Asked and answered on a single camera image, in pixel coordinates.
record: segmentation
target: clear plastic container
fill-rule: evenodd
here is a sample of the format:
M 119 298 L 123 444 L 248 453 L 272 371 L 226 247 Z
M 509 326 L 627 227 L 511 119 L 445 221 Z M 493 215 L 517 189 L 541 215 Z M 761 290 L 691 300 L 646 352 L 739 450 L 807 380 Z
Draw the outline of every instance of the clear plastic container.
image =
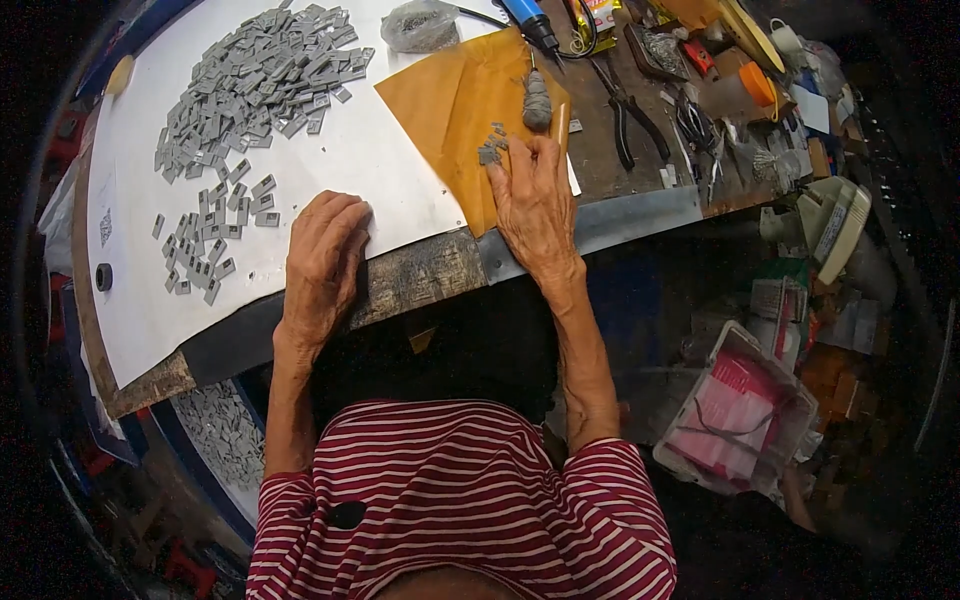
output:
M 741 66 L 735 75 L 700 89 L 700 107 L 713 119 L 730 117 L 733 122 L 744 122 L 754 105 L 767 108 L 776 101 L 767 76 L 752 61 Z

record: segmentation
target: person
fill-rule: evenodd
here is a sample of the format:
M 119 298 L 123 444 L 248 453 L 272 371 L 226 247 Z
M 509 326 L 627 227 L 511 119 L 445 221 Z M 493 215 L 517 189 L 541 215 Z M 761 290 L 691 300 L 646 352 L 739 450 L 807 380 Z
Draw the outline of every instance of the person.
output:
M 247 580 L 250 598 L 666 598 L 676 561 L 639 452 L 620 439 L 607 354 L 573 244 L 558 145 L 488 167 L 497 226 L 556 326 L 569 456 L 476 399 L 351 404 L 318 436 L 308 380 L 356 295 L 370 207 L 325 191 L 291 229 Z

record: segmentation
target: striped shirt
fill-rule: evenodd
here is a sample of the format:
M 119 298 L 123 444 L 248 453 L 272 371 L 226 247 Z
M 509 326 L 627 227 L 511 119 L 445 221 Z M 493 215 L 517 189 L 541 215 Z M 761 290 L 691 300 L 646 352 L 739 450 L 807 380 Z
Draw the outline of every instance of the striped shirt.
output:
M 352 528 L 330 518 L 345 502 L 361 507 Z M 312 472 L 264 480 L 247 597 L 373 598 L 441 565 L 522 598 L 666 598 L 676 583 L 632 444 L 592 442 L 557 472 L 540 430 L 499 404 L 370 400 L 330 422 Z

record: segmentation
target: tape roll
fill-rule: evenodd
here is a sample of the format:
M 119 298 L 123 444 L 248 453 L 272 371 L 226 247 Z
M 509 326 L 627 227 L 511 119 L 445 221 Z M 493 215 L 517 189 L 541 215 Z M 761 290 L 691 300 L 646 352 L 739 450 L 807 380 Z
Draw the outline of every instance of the tape roll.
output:
M 97 289 L 106 292 L 113 286 L 113 269 L 106 262 L 97 265 Z

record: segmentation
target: hand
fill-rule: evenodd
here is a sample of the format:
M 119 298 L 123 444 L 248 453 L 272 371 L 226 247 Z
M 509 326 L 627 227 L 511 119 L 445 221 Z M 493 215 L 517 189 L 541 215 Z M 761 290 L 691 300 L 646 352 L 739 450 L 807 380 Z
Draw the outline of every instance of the hand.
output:
M 487 165 L 496 226 L 516 260 L 546 293 L 583 264 L 573 245 L 577 205 L 557 142 L 535 136 L 524 144 L 516 135 L 509 141 L 513 177 L 498 164 Z
M 325 190 L 294 221 L 275 352 L 292 350 L 304 366 L 313 364 L 356 297 L 371 214 L 370 205 L 358 197 Z

